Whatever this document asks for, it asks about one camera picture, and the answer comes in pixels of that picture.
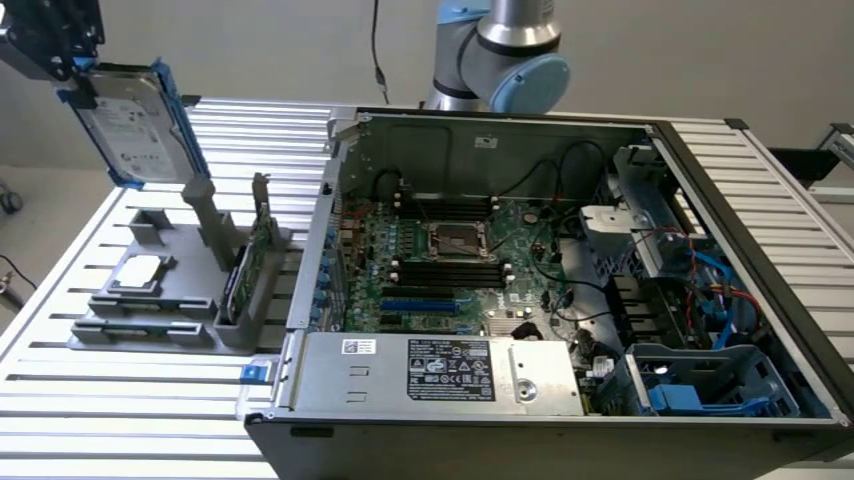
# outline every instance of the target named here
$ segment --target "white wall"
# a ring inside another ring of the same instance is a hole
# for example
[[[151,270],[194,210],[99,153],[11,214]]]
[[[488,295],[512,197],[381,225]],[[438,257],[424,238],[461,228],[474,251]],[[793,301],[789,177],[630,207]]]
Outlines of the white wall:
[[[102,0],[103,59],[163,55],[185,93],[377,103],[373,0]],[[560,0],[574,79],[560,109],[742,117],[809,146],[854,120],[854,1]],[[396,103],[432,80],[437,0],[381,0],[379,55]],[[101,165],[45,83],[0,65],[0,163]]]

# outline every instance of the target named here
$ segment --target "motherboard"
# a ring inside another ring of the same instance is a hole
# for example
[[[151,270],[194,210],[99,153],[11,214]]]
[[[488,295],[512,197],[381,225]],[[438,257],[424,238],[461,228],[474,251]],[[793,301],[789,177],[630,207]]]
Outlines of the motherboard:
[[[510,335],[532,322],[554,337],[566,287],[541,272],[565,279],[556,217],[542,202],[346,204],[345,330]]]

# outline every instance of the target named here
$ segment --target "hard drive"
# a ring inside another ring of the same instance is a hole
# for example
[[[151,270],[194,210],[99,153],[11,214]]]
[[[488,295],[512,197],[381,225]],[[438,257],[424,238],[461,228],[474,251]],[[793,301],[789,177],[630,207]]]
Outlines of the hard drive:
[[[101,63],[86,76],[97,107],[74,110],[117,185],[142,188],[209,177],[170,67],[161,61],[151,66]]]

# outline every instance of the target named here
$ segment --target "power supply label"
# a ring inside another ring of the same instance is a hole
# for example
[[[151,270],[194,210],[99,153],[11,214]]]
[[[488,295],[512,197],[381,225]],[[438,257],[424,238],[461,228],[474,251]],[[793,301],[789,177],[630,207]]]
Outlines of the power supply label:
[[[408,362],[413,400],[496,401],[489,341],[410,339]]]

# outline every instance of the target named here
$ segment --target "blue pcie slot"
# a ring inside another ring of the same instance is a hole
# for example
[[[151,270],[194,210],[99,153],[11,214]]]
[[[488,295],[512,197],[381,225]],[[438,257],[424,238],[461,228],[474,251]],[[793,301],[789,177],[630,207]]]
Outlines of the blue pcie slot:
[[[382,300],[379,309],[396,312],[442,312],[460,313],[457,302],[424,301],[424,300]]]

